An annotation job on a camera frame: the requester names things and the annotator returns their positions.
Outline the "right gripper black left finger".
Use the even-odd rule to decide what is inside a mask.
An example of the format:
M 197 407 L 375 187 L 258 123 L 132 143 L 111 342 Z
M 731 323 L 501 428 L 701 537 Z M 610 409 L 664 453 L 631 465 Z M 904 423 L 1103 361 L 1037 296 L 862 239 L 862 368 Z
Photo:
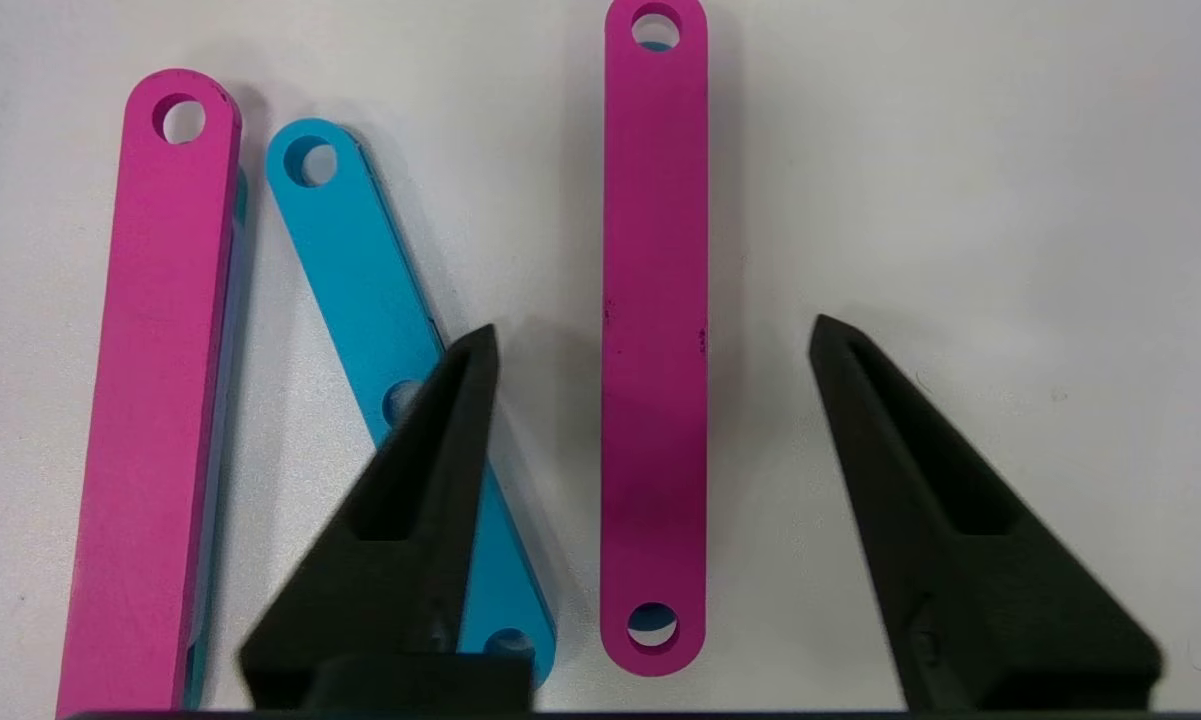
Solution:
M 458 650 L 498 370 L 484 325 L 422 384 L 240 647 L 256 714 L 528 714 L 528 660 Z

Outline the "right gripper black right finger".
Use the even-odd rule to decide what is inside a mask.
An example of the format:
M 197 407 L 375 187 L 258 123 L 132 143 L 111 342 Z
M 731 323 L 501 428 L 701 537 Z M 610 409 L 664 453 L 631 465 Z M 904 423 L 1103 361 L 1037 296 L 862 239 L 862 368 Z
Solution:
M 1152 635 L 868 334 L 809 365 L 908 710 L 1148 710 Z

